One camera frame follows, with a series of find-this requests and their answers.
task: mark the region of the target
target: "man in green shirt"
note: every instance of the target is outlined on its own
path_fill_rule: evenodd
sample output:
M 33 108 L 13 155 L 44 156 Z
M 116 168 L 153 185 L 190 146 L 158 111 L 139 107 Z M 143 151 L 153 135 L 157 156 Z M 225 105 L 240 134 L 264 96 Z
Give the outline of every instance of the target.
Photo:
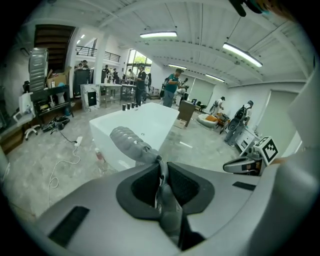
M 182 72 L 183 72 L 182 69 L 177 68 L 175 70 L 175 73 L 171 74 L 168 77 L 168 82 L 164 89 L 164 97 L 163 97 L 163 105 L 168 108 L 171 108 L 172 106 L 172 101 L 175 96 L 175 91 L 177 90 L 178 83 L 179 83 L 178 77 L 181 75 Z

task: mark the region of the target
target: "white tape on floor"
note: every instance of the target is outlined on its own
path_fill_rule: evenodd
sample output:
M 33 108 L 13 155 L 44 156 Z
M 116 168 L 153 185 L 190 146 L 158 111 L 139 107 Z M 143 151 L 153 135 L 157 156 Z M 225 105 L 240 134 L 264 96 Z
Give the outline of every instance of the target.
M 185 145 L 185 146 L 187 146 L 187 147 L 189 147 L 189 148 L 193 148 L 193 146 L 190 146 L 190 145 L 188 145 L 188 144 L 186 144 L 186 143 L 183 143 L 182 141 L 180 141 L 180 144 L 182 144 L 182 145 Z

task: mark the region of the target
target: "green shirt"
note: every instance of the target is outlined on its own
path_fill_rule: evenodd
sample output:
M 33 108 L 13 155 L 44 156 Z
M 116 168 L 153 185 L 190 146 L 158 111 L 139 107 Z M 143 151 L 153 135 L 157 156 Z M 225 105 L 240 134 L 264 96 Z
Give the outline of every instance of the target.
M 174 74 L 171 74 L 170 76 L 169 76 L 169 79 L 168 80 L 172 80 L 173 82 L 178 82 L 179 81 L 179 78 L 178 77 L 175 77 L 175 75 Z M 172 93 L 175 93 L 175 91 L 177 90 L 177 87 L 178 87 L 178 85 L 177 84 L 166 84 L 166 86 L 165 86 L 165 90 L 166 91 L 169 91 L 169 92 L 172 92 Z

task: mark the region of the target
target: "balcony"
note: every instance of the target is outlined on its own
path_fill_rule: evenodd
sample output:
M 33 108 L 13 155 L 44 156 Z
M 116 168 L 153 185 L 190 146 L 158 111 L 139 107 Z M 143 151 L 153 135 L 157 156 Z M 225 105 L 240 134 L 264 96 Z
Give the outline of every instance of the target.
M 97 56 L 97 49 L 95 48 L 89 48 L 89 47 L 85 47 L 85 46 L 76 46 L 75 48 L 76 50 L 76 55 L 77 56 L 86 56 L 86 57 L 89 57 L 89 58 L 96 58 Z M 104 52 L 104 56 L 103 56 L 103 60 L 108 62 L 115 62 L 115 63 L 118 63 L 119 60 L 120 60 L 120 56 L 119 55 L 116 55 L 116 54 L 113 54 L 111 52 L 107 52 L 105 51 Z

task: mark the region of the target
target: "bathtub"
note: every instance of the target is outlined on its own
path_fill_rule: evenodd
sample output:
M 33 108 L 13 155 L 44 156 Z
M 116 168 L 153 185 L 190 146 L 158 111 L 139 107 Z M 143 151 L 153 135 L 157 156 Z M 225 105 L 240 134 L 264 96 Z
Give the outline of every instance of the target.
M 179 114 L 178 110 L 156 103 L 117 111 L 91 120 L 90 128 L 97 148 L 106 162 L 117 171 L 132 168 L 136 162 L 124 155 L 111 140 L 116 127 L 131 129 L 153 149 L 159 150 Z

